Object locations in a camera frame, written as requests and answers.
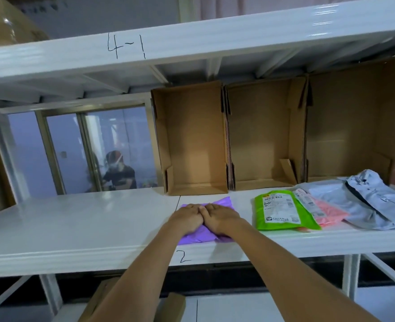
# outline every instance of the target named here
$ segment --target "forearm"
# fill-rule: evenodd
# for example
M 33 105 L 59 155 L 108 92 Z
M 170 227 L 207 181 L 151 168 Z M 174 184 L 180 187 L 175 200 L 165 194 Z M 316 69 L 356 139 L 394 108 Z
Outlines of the forearm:
M 286 322 L 378 321 L 314 270 L 242 219 L 226 225 L 269 289 Z
M 152 322 L 169 262 L 182 236 L 171 225 L 163 225 L 109 292 L 90 321 Z

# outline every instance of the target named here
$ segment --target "glass pane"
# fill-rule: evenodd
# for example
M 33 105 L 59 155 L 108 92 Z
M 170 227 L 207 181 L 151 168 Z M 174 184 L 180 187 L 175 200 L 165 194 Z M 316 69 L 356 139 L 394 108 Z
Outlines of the glass pane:
M 31 197 L 57 195 L 34 112 L 9 114 L 8 119 L 15 141 L 14 156 L 26 179 Z
M 88 113 L 86 119 L 104 190 L 157 186 L 145 107 Z
M 66 194 L 93 192 L 76 114 L 47 117 Z

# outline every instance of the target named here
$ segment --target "handwritten number 2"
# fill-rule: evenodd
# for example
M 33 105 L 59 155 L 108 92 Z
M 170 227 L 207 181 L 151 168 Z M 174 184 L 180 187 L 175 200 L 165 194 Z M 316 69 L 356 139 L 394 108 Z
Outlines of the handwritten number 2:
M 182 251 L 182 250 L 178 250 L 177 252 L 182 252 L 182 253 L 183 253 L 183 256 L 182 256 L 182 258 L 181 258 L 181 261 L 180 261 L 179 263 L 183 263 L 183 262 L 191 261 L 191 260 L 184 260 L 184 256 L 185 256 L 185 252 L 184 252 L 184 251 Z

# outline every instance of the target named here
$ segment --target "hand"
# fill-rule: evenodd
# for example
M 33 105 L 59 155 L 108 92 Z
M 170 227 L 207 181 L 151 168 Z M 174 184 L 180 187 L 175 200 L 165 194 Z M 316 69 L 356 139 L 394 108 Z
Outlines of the hand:
M 217 235 L 226 235 L 226 225 L 233 220 L 241 220 L 239 214 L 231 208 L 209 203 L 200 206 L 199 211 L 205 221 L 205 226 Z
M 179 208 L 170 216 L 167 224 L 180 231 L 182 236 L 194 232 L 201 224 L 203 217 L 199 213 L 200 204 L 189 204 Z

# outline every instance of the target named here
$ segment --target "black shirt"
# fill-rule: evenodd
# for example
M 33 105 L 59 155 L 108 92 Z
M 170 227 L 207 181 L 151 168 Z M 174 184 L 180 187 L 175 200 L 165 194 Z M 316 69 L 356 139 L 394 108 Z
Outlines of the black shirt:
M 130 166 L 124 166 L 124 168 L 118 172 L 108 170 L 103 176 L 103 179 L 106 181 L 112 181 L 113 186 L 125 185 L 127 183 L 127 179 L 133 179 L 130 189 L 136 189 L 135 170 Z

